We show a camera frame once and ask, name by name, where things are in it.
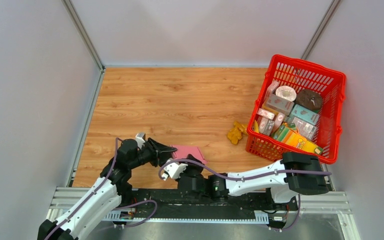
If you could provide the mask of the pink paper box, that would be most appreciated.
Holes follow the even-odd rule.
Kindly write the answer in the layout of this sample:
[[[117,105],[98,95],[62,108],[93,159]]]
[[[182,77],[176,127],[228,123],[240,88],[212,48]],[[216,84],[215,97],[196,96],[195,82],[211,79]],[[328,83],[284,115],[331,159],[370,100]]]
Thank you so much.
[[[176,151],[172,153],[173,159],[186,159],[188,155],[192,155],[196,160],[199,160],[202,164],[206,165],[208,163],[198,146],[171,145],[171,147],[176,148]]]

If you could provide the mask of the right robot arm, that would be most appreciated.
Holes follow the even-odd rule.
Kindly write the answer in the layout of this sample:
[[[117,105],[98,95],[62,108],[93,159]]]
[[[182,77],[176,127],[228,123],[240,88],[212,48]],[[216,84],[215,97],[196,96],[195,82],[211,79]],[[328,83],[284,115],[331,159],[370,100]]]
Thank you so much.
[[[212,174],[205,178],[205,165],[189,159],[186,168],[176,179],[177,188],[183,195],[196,199],[226,200],[240,197],[256,190],[265,189],[266,205],[279,209],[297,195],[314,196],[329,191],[319,158],[298,152],[285,152],[280,160],[254,170]]]

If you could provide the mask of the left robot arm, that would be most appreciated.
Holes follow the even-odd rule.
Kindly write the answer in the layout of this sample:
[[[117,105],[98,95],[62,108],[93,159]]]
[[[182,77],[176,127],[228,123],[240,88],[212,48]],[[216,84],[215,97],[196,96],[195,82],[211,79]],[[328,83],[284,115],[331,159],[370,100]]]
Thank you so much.
[[[38,229],[39,240],[84,240],[113,209],[128,207],[133,201],[128,183],[132,170],[147,163],[162,166],[177,148],[152,138],[115,139],[115,153],[93,186],[66,213],[46,219]]]

